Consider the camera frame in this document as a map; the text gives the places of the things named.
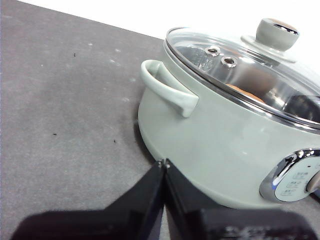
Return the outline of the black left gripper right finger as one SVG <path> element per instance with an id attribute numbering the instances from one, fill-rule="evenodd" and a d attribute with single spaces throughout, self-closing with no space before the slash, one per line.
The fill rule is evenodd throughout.
<path id="1" fill-rule="evenodd" d="M 299 214 L 280 209 L 232 209 L 196 188 L 164 160 L 165 204 L 183 240 L 315 240 Z"/>

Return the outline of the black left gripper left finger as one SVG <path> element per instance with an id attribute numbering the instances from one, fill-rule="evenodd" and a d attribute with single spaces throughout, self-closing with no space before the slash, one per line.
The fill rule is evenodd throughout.
<path id="1" fill-rule="evenodd" d="M 146 240 L 162 213 L 165 170 L 158 161 L 105 209 L 46 211 L 26 217 L 13 240 Z"/>

